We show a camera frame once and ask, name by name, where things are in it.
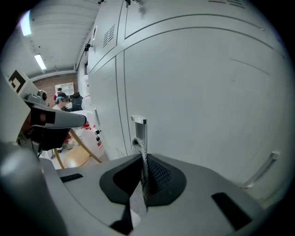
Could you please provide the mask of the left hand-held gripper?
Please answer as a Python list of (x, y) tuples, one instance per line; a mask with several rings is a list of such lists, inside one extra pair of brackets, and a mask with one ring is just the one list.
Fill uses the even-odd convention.
[(0, 152), (20, 145), (38, 157), (42, 151), (62, 147), (71, 128), (84, 126), (84, 115), (44, 106), (47, 93), (16, 69), (0, 76)]

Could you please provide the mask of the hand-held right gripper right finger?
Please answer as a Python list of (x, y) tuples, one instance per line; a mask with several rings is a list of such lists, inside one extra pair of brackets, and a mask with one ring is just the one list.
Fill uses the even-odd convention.
[(160, 154), (155, 157), (180, 169), (187, 184), (173, 203), (149, 207), (135, 228), (135, 235), (226, 236), (233, 233), (234, 228), (212, 198), (216, 193), (226, 193), (251, 220), (263, 212), (255, 199), (215, 171)]

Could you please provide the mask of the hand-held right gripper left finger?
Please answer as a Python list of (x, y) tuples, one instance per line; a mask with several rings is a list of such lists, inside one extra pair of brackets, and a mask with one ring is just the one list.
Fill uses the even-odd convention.
[(51, 198), (62, 217), (67, 236), (133, 236), (120, 232), (132, 225), (124, 220), (125, 205), (111, 202), (100, 188), (103, 168), (110, 163), (56, 170), (49, 159), (41, 159)]

